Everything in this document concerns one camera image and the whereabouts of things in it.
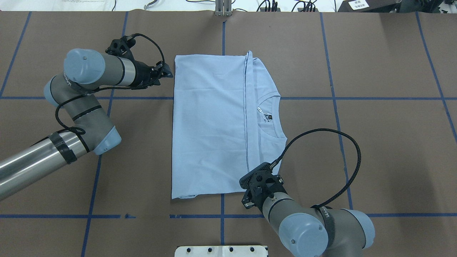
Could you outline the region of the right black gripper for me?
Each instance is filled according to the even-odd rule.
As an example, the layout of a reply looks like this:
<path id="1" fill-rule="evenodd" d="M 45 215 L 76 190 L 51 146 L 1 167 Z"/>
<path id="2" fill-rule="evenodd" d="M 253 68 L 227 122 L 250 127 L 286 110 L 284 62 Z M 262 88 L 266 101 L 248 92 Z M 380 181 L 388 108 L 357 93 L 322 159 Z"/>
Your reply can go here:
<path id="1" fill-rule="evenodd" d="M 265 200 L 271 200 L 272 198 L 274 198 L 274 194 L 269 196 L 263 194 L 253 196 L 249 190 L 245 189 L 245 194 L 242 197 L 241 203 L 246 209 L 257 207 L 260 211 L 262 211 Z"/>

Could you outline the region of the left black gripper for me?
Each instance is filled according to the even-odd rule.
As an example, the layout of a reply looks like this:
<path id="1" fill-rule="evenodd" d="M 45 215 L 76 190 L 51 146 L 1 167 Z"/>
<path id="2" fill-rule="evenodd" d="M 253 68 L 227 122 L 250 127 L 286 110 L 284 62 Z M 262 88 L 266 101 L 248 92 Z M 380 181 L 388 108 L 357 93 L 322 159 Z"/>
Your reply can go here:
<path id="1" fill-rule="evenodd" d="M 173 73 L 167 63 L 159 61 L 154 69 L 143 62 L 134 61 L 135 78 L 134 88 L 148 88 L 150 86 L 160 86 L 163 78 L 173 78 Z"/>

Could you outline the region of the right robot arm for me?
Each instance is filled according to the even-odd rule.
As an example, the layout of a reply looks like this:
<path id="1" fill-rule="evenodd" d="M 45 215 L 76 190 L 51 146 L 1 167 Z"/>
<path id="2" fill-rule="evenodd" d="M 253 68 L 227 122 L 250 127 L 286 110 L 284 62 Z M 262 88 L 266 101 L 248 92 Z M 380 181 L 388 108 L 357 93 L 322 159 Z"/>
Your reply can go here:
<path id="1" fill-rule="evenodd" d="M 246 190 L 245 208 L 257 207 L 295 257 L 361 257 L 374 243 L 374 224 L 361 211 L 304 208 L 286 192 L 279 175 L 255 172 L 239 183 Z"/>

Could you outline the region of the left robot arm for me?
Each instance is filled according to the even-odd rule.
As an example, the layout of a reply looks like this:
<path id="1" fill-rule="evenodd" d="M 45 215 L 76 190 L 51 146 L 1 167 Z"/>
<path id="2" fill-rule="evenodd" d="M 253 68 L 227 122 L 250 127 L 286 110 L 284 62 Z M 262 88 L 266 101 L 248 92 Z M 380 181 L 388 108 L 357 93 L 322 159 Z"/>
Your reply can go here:
<path id="1" fill-rule="evenodd" d="M 93 49 L 72 49 L 64 69 L 44 88 L 60 130 L 1 161 L 1 200 L 23 190 L 87 153 L 102 155 L 121 143 L 121 135 L 96 98 L 98 91 L 135 90 L 172 78 L 164 60 L 150 66 Z"/>

